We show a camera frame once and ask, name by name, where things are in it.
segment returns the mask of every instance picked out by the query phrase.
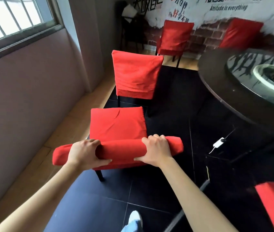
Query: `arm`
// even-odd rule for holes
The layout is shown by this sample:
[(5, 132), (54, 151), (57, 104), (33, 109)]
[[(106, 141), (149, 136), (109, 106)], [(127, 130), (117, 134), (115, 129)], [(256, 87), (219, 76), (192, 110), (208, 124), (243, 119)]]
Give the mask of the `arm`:
[(67, 163), (39, 191), (0, 224), (0, 232), (43, 231), (62, 197), (84, 170), (107, 165), (95, 155), (99, 140), (74, 143)]
[(238, 231), (173, 159), (165, 136), (154, 134), (154, 136), (143, 138), (142, 142), (147, 147), (147, 153), (135, 160), (162, 170), (194, 232)]

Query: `window frame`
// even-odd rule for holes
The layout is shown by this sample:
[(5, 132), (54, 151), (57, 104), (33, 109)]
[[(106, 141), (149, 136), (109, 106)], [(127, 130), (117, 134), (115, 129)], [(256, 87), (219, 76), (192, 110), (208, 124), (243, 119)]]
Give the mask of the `window frame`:
[(34, 25), (16, 33), (0, 38), (0, 58), (43, 37), (63, 29), (63, 21), (56, 0), (47, 0), (53, 20)]

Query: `person's left arm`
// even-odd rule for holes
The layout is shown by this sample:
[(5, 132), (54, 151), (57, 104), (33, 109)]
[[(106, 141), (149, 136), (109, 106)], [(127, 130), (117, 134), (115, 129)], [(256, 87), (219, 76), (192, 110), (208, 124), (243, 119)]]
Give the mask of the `person's left arm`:
[(0, 224), (0, 232), (43, 231), (62, 197), (84, 171), (111, 160), (99, 160), (95, 155), (99, 140), (82, 140), (70, 149), (67, 163), (40, 190)]

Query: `shoe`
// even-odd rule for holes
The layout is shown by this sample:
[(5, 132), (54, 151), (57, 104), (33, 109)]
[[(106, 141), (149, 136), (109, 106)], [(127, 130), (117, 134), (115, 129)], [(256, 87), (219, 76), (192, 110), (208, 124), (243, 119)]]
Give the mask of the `shoe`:
[(143, 226), (142, 218), (138, 211), (132, 211), (132, 213), (130, 214), (130, 218), (128, 219), (128, 223), (131, 223), (134, 220), (140, 221), (141, 227)]

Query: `light blue jeans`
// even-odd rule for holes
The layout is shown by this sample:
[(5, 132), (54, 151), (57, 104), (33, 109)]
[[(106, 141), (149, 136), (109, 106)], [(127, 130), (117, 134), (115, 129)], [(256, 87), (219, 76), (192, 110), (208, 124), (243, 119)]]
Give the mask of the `light blue jeans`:
[(140, 220), (134, 220), (126, 225), (121, 232), (143, 232)]

